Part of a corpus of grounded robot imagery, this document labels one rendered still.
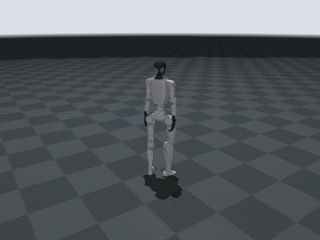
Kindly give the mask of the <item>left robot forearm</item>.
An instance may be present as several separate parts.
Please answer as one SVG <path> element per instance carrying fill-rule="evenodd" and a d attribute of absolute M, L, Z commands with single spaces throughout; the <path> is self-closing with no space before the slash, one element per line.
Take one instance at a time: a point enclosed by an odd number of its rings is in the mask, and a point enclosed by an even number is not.
<path fill-rule="evenodd" d="M 146 99 L 146 96 L 145 96 L 145 107 L 144 107 L 144 111 L 146 111 L 146 114 L 147 114 L 147 115 L 150 113 L 150 103 L 151 103 L 151 101 L 150 101 L 150 100 L 147 100 L 147 99 Z"/>

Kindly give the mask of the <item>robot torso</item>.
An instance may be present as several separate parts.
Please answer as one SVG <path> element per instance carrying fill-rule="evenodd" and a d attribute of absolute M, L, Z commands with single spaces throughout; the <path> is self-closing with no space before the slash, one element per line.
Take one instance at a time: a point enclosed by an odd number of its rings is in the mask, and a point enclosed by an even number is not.
<path fill-rule="evenodd" d="M 156 110 L 153 111 L 153 120 L 154 121 L 165 121 L 166 110 L 164 107 L 169 99 L 169 88 L 167 87 L 166 80 L 168 78 L 163 77 L 163 79 L 154 79 L 156 76 L 150 80 L 150 92 L 151 98 L 154 104 L 157 104 Z"/>

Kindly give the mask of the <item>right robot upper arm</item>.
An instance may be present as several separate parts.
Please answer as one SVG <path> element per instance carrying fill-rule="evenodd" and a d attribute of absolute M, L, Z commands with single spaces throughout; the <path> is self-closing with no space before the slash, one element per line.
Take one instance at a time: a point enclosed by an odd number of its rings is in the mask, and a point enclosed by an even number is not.
<path fill-rule="evenodd" d="M 174 103 L 174 98 L 176 98 L 175 97 L 175 82 L 173 81 L 173 80 L 166 80 L 166 85 L 167 85 L 167 87 L 168 87 L 168 90 L 169 90 L 169 102 L 171 103 L 171 104 L 173 104 Z"/>

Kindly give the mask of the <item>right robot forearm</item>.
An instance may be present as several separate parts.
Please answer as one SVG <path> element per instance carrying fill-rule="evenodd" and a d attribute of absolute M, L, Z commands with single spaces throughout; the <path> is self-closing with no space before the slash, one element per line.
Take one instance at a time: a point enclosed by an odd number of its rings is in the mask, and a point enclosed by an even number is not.
<path fill-rule="evenodd" d="M 177 119 L 177 98 L 174 98 L 173 104 L 171 104 L 170 107 L 171 107 L 171 118 L 172 116 L 175 116 L 175 119 Z"/>

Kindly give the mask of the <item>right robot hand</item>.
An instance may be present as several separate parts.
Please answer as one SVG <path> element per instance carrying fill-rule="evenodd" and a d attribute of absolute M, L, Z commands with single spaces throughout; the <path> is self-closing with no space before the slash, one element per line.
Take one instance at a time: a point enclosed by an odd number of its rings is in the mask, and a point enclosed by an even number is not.
<path fill-rule="evenodd" d="M 170 130 L 168 130 L 169 132 L 171 132 L 173 129 L 174 129 L 174 127 L 175 127 L 175 124 L 176 124 L 176 119 L 175 119 L 176 117 L 173 115 L 172 116 L 172 125 L 171 125 L 171 129 Z"/>

